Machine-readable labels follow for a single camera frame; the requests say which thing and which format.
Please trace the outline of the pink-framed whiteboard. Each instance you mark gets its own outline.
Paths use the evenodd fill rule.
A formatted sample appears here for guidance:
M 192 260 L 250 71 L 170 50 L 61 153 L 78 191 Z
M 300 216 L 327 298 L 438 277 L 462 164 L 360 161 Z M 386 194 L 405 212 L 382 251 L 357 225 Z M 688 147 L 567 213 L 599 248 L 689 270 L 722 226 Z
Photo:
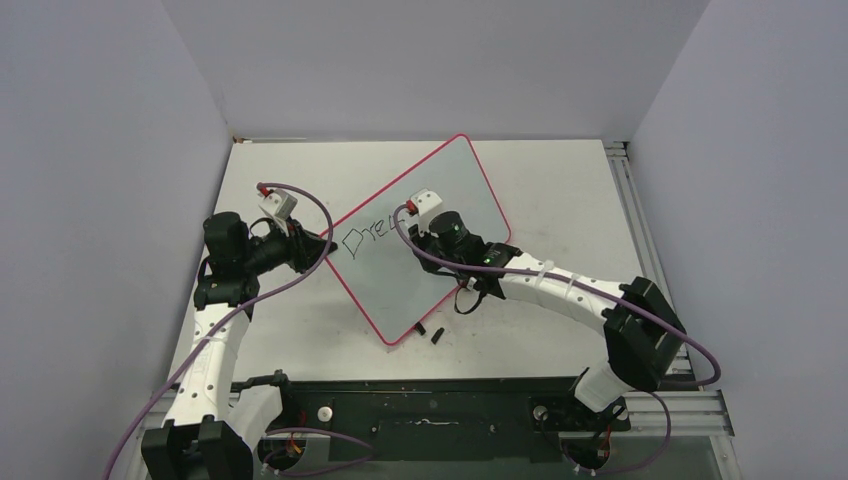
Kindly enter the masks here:
M 398 236 L 411 223 L 406 217 L 396 223 L 394 210 L 423 189 L 438 194 L 484 240 L 506 243 L 511 237 L 487 174 L 464 134 L 436 147 L 337 220 L 333 240 L 338 248 L 328 265 L 386 345 L 400 342 L 457 287 L 451 278 L 425 272 Z

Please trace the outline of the black marker cap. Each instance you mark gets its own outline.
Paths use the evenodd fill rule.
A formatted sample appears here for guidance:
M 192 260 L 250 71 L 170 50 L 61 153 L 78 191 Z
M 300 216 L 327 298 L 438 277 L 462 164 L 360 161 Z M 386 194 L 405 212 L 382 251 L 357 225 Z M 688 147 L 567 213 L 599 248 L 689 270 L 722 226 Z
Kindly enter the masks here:
M 430 341 L 433 345 L 437 344 L 445 332 L 445 328 L 439 328 L 431 337 Z

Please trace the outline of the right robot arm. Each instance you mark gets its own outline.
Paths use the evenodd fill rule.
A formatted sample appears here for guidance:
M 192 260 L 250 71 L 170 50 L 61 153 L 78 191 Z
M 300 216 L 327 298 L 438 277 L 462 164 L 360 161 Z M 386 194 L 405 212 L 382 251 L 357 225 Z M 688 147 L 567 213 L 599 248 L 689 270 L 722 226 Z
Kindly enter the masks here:
M 563 315 L 603 338 L 606 359 L 580 374 L 565 402 L 573 425 L 590 428 L 624 393 L 662 386 L 685 329 L 655 282 L 581 276 L 513 245 L 484 241 L 456 211 L 429 222 L 411 207 L 404 211 L 410 216 L 405 242 L 424 271 L 455 278 L 479 299 L 526 302 Z

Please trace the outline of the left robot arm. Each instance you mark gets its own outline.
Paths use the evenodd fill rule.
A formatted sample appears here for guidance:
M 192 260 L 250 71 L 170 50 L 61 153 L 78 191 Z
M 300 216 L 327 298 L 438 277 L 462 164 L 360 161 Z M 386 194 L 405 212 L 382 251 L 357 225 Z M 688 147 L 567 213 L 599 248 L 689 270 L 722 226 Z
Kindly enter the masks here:
M 238 353 L 260 275 L 285 265 L 305 276 L 338 246 L 290 217 L 265 222 L 270 230 L 264 236 L 252 235 L 235 212 L 203 223 L 208 255 L 193 295 L 192 351 L 178 370 L 177 393 L 162 425 L 141 441 L 153 479 L 251 479 L 266 428 L 286 430 L 297 420 L 298 403 L 283 393 L 287 378 L 281 373 L 246 381 L 246 398 L 231 400 Z

